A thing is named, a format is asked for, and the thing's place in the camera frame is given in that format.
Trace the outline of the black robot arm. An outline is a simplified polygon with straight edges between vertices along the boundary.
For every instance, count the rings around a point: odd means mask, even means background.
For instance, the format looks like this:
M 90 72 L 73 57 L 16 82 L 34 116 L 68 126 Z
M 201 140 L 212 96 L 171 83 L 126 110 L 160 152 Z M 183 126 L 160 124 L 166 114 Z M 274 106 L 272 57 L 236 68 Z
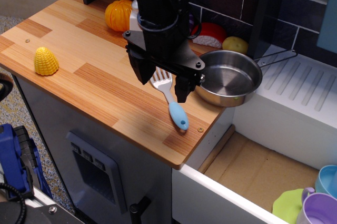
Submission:
M 126 31 L 130 64 L 142 84 L 157 67 L 176 76 L 179 103 L 204 81 L 205 63 L 191 50 L 190 0 L 137 0 L 140 31 Z

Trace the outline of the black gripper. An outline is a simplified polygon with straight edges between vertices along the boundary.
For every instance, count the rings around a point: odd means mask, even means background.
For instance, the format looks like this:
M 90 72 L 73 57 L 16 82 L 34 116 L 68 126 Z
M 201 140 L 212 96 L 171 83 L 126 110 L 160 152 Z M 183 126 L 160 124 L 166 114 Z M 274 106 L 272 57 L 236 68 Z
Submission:
M 186 76 L 203 76 L 205 63 L 189 46 L 189 16 L 182 15 L 164 29 L 143 28 L 142 31 L 126 31 L 127 52 L 137 79 L 145 85 L 156 67 L 175 75 L 175 95 L 178 103 L 185 103 L 199 81 Z

